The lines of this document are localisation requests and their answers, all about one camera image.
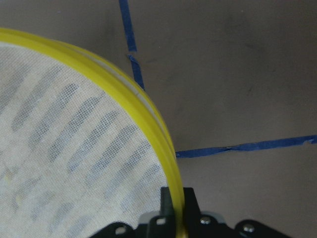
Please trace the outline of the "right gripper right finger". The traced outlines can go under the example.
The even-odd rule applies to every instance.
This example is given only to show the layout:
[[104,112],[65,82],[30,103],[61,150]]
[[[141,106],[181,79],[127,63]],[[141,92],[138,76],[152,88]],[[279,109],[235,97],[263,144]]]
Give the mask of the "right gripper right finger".
[[184,188],[184,221],[190,238],[287,238],[288,235],[255,220],[242,220],[234,228],[218,214],[202,212],[194,189]]

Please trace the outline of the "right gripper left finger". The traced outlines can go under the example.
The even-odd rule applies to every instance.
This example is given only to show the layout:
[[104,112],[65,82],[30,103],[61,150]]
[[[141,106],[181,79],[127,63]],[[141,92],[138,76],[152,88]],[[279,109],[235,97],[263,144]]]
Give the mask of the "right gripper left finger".
[[176,218],[168,187],[160,189],[160,210],[141,215],[137,228],[114,222],[97,231],[93,238],[175,238]]

